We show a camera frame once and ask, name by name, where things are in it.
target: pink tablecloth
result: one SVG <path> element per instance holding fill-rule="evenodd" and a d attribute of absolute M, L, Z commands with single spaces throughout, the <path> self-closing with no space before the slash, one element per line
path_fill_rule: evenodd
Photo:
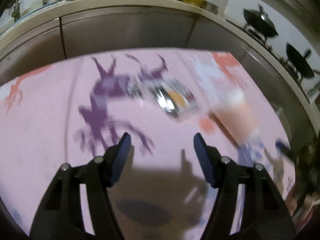
<path fill-rule="evenodd" d="M 157 104 L 128 97 L 133 77 L 176 78 L 197 99 L 200 111 L 181 122 Z M 214 89 L 241 86 L 259 122 L 261 142 L 236 149 L 207 119 Z M 265 165 L 283 197 L 294 184 L 294 166 L 277 155 L 284 129 L 256 84 L 226 53 L 181 49 L 127 50 L 83 56 L 38 69 L 0 88 L 0 196 L 29 233 L 33 216 L 63 162 L 87 163 L 103 155 L 127 131 L 133 152 L 120 181 L 109 191 L 127 239 L 199 239 L 217 190 L 205 182 L 193 148 L 201 132 L 243 165 L 252 153 Z M 239 189 L 231 232 L 237 231 L 243 203 Z M 85 226 L 92 232 L 84 191 Z"/>

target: plastic cup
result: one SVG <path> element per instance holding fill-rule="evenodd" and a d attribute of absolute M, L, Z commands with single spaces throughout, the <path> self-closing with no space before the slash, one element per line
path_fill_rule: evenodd
<path fill-rule="evenodd" d="M 259 136 L 258 124 L 241 89 L 222 98 L 212 111 L 238 145 Z"/>

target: metal screw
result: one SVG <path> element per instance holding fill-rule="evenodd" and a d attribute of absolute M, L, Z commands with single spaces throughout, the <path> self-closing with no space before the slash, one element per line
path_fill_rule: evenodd
<path fill-rule="evenodd" d="M 103 159 L 102 156 L 97 156 L 97 157 L 94 158 L 94 162 L 95 162 L 95 163 L 102 163 L 103 160 L 104 160 L 104 159 Z"/>
<path fill-rule="evenodd" d="M 70 164 L 69 163 L 63 163 L 62 165 L 61 165 L 61 169 L 63 170 L 63 171 L 66 171 L 67 169 L 69 169 L 70 168 Z"/>
<path fill-rule="evenodd" d="M 258 171 L 262 171 L 262 170 L 263 170 L 263 165 L 260 164 L 260 163 L 257 163 L 257 164 L 255 165 L 255 168 L 256 168 Z"/>
<path fill-rule="evenodd" d="M 224 164 L 228 164 L 230 162 L 230 158 L 227 157 L 227 156 L 222 156 L 221 157 L 221 161 L 224 163 Z"/>

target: wok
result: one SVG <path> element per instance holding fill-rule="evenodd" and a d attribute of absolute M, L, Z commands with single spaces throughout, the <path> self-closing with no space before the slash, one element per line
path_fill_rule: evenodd
<path fill-rule="evenodd" d="M 263 11 L 263 7 L 259 4 L 257 10 L 243 10 L 244 19 L 248 25 L 255 28 L 258 32 L 268 38 L 278 36 L 275 25 L 269 19 L 268 14 Z"/>
<path fill-rule="evenodd" d="M 311 55 L 311 49 L 307 49 L 302 56 L 292 45 L 287 43 L 287 57 L 292 65 L 304 78 L 313 78 L 315 76 L 313 70 L 307 62 L 307 58 Z"/>

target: countertop edge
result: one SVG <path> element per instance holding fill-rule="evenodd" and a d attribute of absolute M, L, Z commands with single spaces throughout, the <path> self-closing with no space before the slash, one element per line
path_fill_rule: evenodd
<path fill-rule="evenodd" d="M 252 46 L 262 57 L 264 57 L 284 78 L 284 80 L 289 84 L 291 89 L 294 91 L 298 99 L 300 100 L 302 106 L 307 112 L 312 126 L 318 134 L 320 128 L 320 112 L 317 109 L 316 105 L 309 104 L 304 94 L 297 86 L 293 78 L 289 73 L 284 69 L 283 66 L 269 53 L 267 52 L 258 42 L 252 39 L 250 36 L 246 35 L 239 28 L 227 22 L 225 19 L 221 18 L 218 15 L 212 14 L 209 11 L 201 9 L 199 7 L 183 3 L 177 0 L 76 0 L 76 1 L 63 1 L 55 3 L 53 5 L 47 6 L 40 9 L 39 11 L 34 12 L 33 14 L 25 17 L 20 22 L 16 23 L 14 26 L 9 28 L 3 35 L 0 37 L 0 50 L 5 48 L 15 39 L 25 34 L 26 32 L 36 28 L 37 26 L 54 20 L 56 18 L 95 8 L 103 7 L 113 7 L 113 6 L 157 6 L 165 7 L 177 10 L 183 10 L 188 12 L 193 12 L 200 14 L 203 17 L 216 22 L 222 27 L 228 29 L 236 36 L 245 41 L 248 45 Z"/>

